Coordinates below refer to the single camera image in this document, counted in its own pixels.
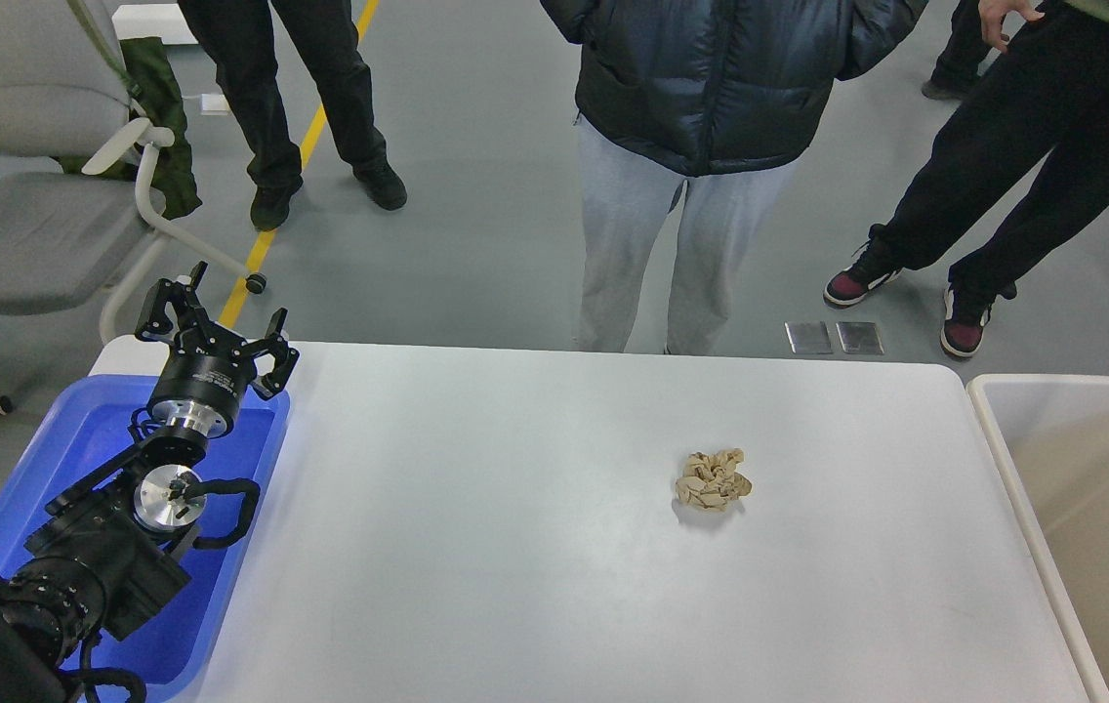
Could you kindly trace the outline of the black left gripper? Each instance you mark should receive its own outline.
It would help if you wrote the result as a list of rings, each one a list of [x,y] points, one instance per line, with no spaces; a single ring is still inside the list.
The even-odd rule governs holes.
[[[197,297],[207,267],[201,259],[189,275],[154,283],[145,295],[135,338],[167,346],[167,361],[145,406],[149,417],[162,426],[220,437],[236,426],[248,387],[263,400],[286,393],[301,352],[285,335],[286,308],[273,313],[260,339],[220,332]],[[262,357],[269,357],[272,365],[261,374]]]

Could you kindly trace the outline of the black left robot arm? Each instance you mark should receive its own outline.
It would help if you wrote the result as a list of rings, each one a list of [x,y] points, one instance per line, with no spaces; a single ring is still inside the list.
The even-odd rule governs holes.
[[[135,337],[165,343],[167,363],[132,414],[132,444],[50,500],[26,540],[31,558],[0,575],[0,702],[96,702],[104,686],[144,702],[143,677],[95,668],[92,651],[179,597],[191,582],[185,553],[232,547],[254,524],[260,483],[194,468],[236,427],[248,389],[264,400],[285,391],[301,353],[287,309],[256,340],[212,320],[197,297],[206,268],[149,289]]]

